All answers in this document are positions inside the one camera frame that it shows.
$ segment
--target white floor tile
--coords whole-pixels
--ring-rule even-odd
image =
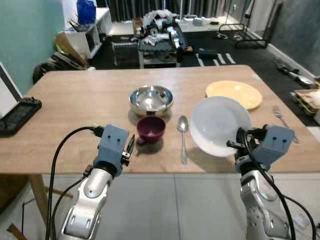
[[[0,214],[0,239],[13,240],[15,237],[7,231],[7,228],[13,223],[21,229],[22,223],[22,204],[25,199],[32,199],[33,194],[31,186],[27,183],[11,204]]]
[[[116,178],[102,215],[98,240],[179,239],[173,177]]]
[[[34,198],[32,190],[30,191],[28,197],[25,199],[25,202]],[[22,217],[22,207],[18,209],[19,219]],[[21,223],[16,225],[21,231]],[[41,217],[36,201],[25,205],[24,207],[24,226],[23,234],[28,240],[44,240],[46,237],[46,227],[45,223]]]
[[[320,175],[275,174],[283,194],[303,204],[316,223],[320,222]],[[240,198],[236,174],[206,174],[175,178],[181,240],[245,240],[246,209]],[[288,203],[292,216],[302,213]],[[297,240],[311,239],[311,227],[296,230]]]
[[[176,178],[181,240],[245,240],[238,179]]]
[[[60,191],[64,191],[66,188],[68,188],[70,185],[78,181],[82,177],[82,174],[59,174],[56,175],[54,178],[54,188]],[[50,185],[50,175],[45,175],[43,176],[43,182],[45,186]],[[56,216],[55,216],[55,225],[56,225],[56,231],[60,231],[60,227],[62,226],[66,214],[68,213],[70,207],[76,202],[77,200],[77,195],[78,195],[78,188],[80,184],[76,185],[74,188],[72,188],[69,193],[73,194],[73,198],[70,197],[64,197],[60,204],[59,207],[56,211]],[[58,194],[53,194],[52,195],[52,211],[55,207],[55,204],[58,200],[60,195]]]

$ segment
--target black cable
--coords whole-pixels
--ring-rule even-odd
[[[74,186],[78,185],[79,183],[81,183],[84,179],[86,178],[86,176],[82,176],[78,181],[76,181],[75,183],[73,183],[72,185],[70,185],[66,190],[64,190],[64,192],[60,195],[58,201],[56,202],[53,212],[52,212],[52,236],[53,236],[53,240],[56,240],[56,223],[55,223],[55,218],[56,218],[56,212],[58,209],[58,206],[62,200],[62,198],[66,195],[66,193],[72,189]]]
[[[27,201],[27,202],[24,202],[24,205],[27,205],[29,203],[31,203],[32,201],[36,200],[35,198],[32,198],[31,200]]]
[[[268,175],[266,174],[265,170],[262,169],[262,167],[260,166],[260,164],[257,162],[255,156],[252,153],[252,149],[250,148],[249,144],[248,144],[248,133],[247,131],[243,130],[242,132],[242,141],[244,142],[244,146],[249,154],[249,157],[251,158],[252,162],[254,163],[255,167],[258,169],[258,171],[261,173],[261,175],[264,177],[264,179],[270,184],[270,186],[274,189],[274,191],[276,192],[276,194],[279,196],[280,201],[283,205],[285,214],[288,218],[288,222],[289,222],[289,227],[290,227],[290,233],[291,233],[291,239],[292,240],[296,240],[296,232],[295,232],[295,226],[294,226],[294,221],[291,217],[291,213],[289,210],[289,207],[286,203],[286,200],[283,196],[283,194],[281,193],[281,191],[278,189],[278,187],[275,185],[275,183],[268,177]]]
[[[308,210],[307,210],[300,202],[292,199],[291,197],[285,196],[285,195],[283,195],[283,197],[284,197],[285,199],[288,199],[289,201],[297,204],[297,205],[305,212],[305,214],[308,216],[308,218],[309,218],[309,220],[310,220],[310,223],[311,223],[311,227],[312,227],[312,240],[316,240],[316,238],[317,238],[317,237],[316,237],[316,236],[317,236],[316,225],[315,225],[315,222],[314,222],[311,214],[308,212]]]
[[[25,202],[22,204],[22,221],[21,221],[21,233],[24,234],[24,222],[25,222]]]
[[[52,210],[52,194],[54,188],[54,179],[55,179],[55,171],[56,171],[56,162],[59,155],[59,152],[65,142],[74,134],[83,131],[83,130],[91,130],[94,131],[95,127],[92,126],[84,126],[80,127],[72,132],[70,132],[63,140],[60,142],[59,146],[57,147],[51,166],[51,174],[50,174],[50,185],[49,185],[49,192],[48,192],[48,206],[47,206],[47,216],[46,216],[46,232],[45,232],[45,240],[49,240],[50,237],[50,229],[51,229],[51,210]]]

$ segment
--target white shelf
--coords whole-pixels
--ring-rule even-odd
[[[96,53],[98,52],[98,50],[100,49],[101,46],[102,46],[102,43],[95,45],[94,48],[92,49],[92,51],[90,52],[90,55],[87,58],[92,59],[96,55]]]
[[[105,16],[109,11],[110,11],[110,9],[108,7],[96,8],[95,18],[96,18],[97,22],[100,22],[102,17]]]
[[[102,46],[99,34],[105,33],[108,35],[112,28],[111,14],[108,7],[97,8],[95,16],[95,24],[91,24],[90,28],[86,32],[65,31],[72,47],[79,54],[85,54],[88,59],[92,59]],[[92,36],[95,44],[92,50],[89,49],[86,35]]]

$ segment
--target stainless steel bowl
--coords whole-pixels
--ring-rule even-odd
[[[174,104],[171,91],[162,86],[143,86],[130,95],[131,109],[139,116],[163,116]]]

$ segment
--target spoon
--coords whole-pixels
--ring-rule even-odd
[[[185,133],[189,130],[188,120],[186,116],[181,116],[178,120],[176,128],[182,133],[182,150],[181,150],[181,161],[183,164],[187,164],[188,154],[185,144]]]

